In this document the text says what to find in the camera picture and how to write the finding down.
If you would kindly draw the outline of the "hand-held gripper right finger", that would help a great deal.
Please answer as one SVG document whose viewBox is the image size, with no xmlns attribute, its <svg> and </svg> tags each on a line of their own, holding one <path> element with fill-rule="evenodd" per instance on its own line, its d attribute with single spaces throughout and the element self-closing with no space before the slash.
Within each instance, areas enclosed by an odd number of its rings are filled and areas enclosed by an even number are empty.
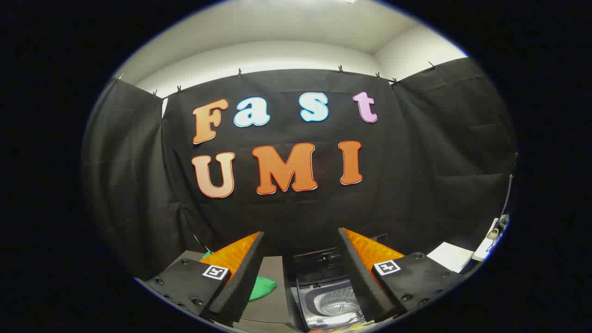
<svg viewBox="0 0 592 333">
<path fill-rule="evenodd" d="M 338 249 L 367 321 L 379 323 L 422 308 L 457 287 L 463 276 L 427 255 L 403 255 L 345 228 Z"/>
</svg>

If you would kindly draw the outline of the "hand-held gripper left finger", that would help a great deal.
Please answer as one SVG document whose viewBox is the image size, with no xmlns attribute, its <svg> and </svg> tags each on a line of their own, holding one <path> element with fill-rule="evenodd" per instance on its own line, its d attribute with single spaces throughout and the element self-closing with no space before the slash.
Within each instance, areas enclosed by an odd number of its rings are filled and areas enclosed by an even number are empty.
<svg viewBox="0 0 592 333">
<path fill-rule="evenodd" d="M 264 232 L 259 231 L 204 259 L 182 257 L 144 284 L 194 316 L 232 324 L 249 303 L 263 257 Z"/>
</svg>

